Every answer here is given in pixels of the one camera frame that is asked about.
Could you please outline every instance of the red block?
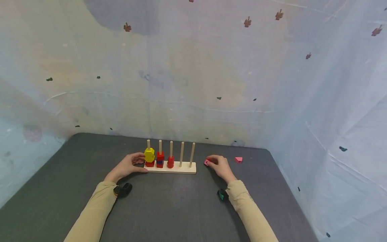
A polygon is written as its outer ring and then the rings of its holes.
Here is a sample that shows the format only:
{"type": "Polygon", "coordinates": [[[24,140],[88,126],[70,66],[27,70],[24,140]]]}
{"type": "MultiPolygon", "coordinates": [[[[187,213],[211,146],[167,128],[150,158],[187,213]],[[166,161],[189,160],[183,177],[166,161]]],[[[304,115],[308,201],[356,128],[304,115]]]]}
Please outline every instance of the red block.
{"type": "Polygon", "coordinates": [[[145,166],[147,166],[147,167],[154,167],[154,161],[152,161],[152,162],[145,162],[145,166]]]}
{"type": "Polygon", "coordinates": [[[173,168],[174,164],[175,164],[175,158],[173,156],[172,157],[168,157],[167,167],[168,168],[173,168]]]}
{"type": "Polygon", "coordinates": [[[156,164],[157,168],[163,168],[163,166],[164,166],[164,162],[162,162],[161,164],[158,164],[158,163],[156,164]]]}
{"type": "Polygon", "coordinates": [[[164,152],[162,151],[161,154],[157,152],[157,158],[156,161],[164,161],[164,152]]]}

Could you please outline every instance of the red cylinder block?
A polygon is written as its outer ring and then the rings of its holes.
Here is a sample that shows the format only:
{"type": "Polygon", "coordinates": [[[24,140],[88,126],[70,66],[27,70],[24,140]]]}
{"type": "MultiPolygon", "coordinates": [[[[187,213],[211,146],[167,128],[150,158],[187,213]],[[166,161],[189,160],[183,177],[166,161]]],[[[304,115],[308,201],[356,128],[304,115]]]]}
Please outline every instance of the red cylinder block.
{"type": "Polygon", "coordinates": [[[172,157],[168,157],[167,167],[168,168],[173,168],[174,164],[175,164],[175,158],[173,156],[172,157]]]}

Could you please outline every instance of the beige sleeve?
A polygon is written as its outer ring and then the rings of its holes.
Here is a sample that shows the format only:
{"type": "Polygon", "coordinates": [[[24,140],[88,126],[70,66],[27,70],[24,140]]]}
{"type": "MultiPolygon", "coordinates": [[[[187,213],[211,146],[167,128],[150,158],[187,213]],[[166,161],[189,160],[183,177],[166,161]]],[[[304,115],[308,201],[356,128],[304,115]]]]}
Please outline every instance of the beige sleeve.
{"type": "Polygon", "coordinates": [[[239,214],[251,242],[278,242],[269,223],[250,197],[242,181],[230,182],[226,192],[235,211],[239,214]]]}
{"type": "Polygon", "coordinates": [[[100,182],[64,242],[99,242],[111,208],[116,201],[114,182],[100,182]]]}

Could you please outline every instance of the fabric wall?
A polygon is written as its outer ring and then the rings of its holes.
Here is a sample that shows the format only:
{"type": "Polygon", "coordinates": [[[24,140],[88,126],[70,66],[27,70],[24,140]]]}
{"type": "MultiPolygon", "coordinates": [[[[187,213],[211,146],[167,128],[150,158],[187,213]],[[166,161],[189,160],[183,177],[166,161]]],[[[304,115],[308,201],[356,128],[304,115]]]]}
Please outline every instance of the fabric wall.
{"type": "Polygon", "coordinates": [[[385,241],[386,8],[1,1],[0,206],[75,133],[152,137],[267,148],[320,241],[385,241]]]}

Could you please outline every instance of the stacked blocks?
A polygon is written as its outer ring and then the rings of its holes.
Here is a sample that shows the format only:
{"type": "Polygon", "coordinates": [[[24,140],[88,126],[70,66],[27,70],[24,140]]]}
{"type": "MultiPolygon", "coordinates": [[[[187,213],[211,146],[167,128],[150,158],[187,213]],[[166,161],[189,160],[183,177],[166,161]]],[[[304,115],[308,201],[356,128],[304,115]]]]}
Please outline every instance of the stacked blocks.
{"type": "Polygon", "coordinates": [[[173,168],[174,164],[175,164],[175,158],[173,156],[172,157],[168,157],[167,167],[168,168],[173,168]]]}
{"type": "Polygon", "coordinates": [[[160,152],[157,152],[156,166],[157,166],[157,168],[163,168],[163,166],[164,166],[164,152],[163,151],[161,152],[161,154],[160,154],[160,152]]]}
{"type": "Polygon", "coordinates": [[[154,149],[145,149],[145,166],[154,167],[154,149]]]}

